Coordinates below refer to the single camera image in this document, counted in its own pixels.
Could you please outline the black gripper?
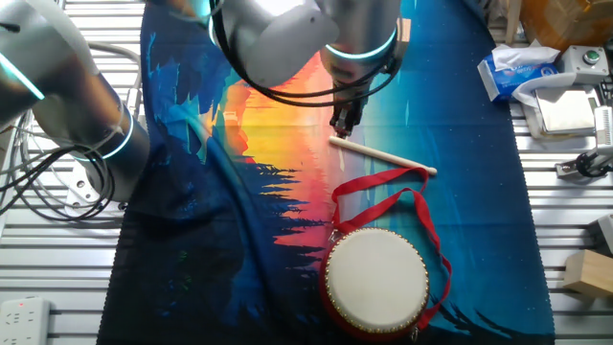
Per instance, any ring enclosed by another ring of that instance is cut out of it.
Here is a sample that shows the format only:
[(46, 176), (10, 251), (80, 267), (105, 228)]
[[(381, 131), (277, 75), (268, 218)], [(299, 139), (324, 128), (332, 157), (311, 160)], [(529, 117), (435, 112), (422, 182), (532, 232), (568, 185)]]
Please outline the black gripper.
[[(367, 103), (367, 96), (363, 92), (340, 92), (333, 96), (334, 106), (330, 122), (335, 136), (345, 139), (352, 135), (353, 129), (361, 122), (363, 108)], [(347, 111), (346, 124), (340, 118), (341, 112)]]

